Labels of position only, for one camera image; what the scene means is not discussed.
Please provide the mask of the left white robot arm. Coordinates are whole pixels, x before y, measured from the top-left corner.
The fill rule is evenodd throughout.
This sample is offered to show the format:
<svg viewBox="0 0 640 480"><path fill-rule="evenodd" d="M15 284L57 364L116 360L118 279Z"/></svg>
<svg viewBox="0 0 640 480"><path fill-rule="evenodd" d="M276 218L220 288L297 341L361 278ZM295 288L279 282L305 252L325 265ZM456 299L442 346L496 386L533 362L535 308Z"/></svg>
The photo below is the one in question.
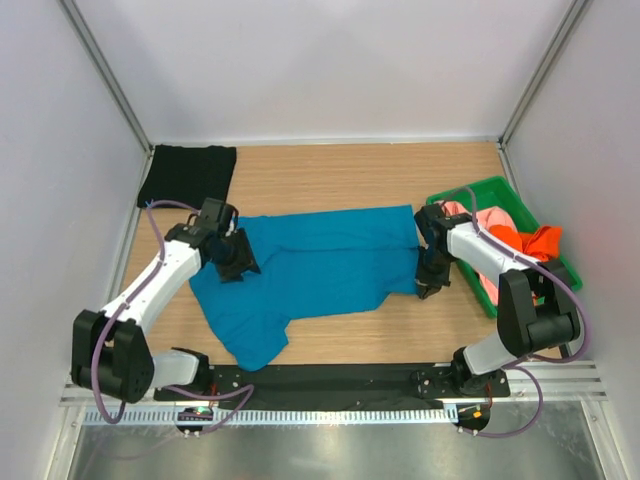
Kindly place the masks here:
<svg viewBox="0 0 640 480"><path fill-rule="evenodd" d="M204 398L213 376L207 355L184 348L151 353L147 335L169 301L196 274L210 267L223 283L259 273L237 208L207 198L187 221L154 232L158 253L117 297L97 311L83 310L72 328L72 382L93 392L136 403L150 389L191 400Z"/></svg>

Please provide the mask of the blue t shirt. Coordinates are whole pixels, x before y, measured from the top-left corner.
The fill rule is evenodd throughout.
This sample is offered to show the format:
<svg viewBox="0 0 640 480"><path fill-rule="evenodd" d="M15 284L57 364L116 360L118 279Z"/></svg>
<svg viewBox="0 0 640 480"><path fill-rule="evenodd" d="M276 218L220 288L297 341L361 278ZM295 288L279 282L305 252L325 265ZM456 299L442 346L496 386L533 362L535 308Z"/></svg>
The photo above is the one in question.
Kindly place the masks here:
<svg viewBox="0 0 640 480"><path fill-rule="evenodd" d="M244 370L287 346L293 320L377 309L412 295L419 239L409 205L243 217L259 273L224 283L208 265L189 281L206 321Z"/></svg>

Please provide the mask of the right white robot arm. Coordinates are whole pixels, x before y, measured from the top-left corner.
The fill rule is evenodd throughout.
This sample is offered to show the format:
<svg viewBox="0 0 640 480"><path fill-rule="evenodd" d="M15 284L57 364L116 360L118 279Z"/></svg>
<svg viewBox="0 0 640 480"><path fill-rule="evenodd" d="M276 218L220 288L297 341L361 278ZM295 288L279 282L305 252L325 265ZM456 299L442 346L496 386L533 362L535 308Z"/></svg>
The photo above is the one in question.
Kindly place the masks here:
<svg viewBox="0 0 640 480"><path fill-rule="evenodd" d="M469 264L498 288L496 331L453 354L448 379L457 393L472 396L503 367L578 339L581 319L561 260L524 256L471 215L448 216L437 204L423 206L414 220L425 241L415 275L420 299L450 285L455 261Z"/></svg>

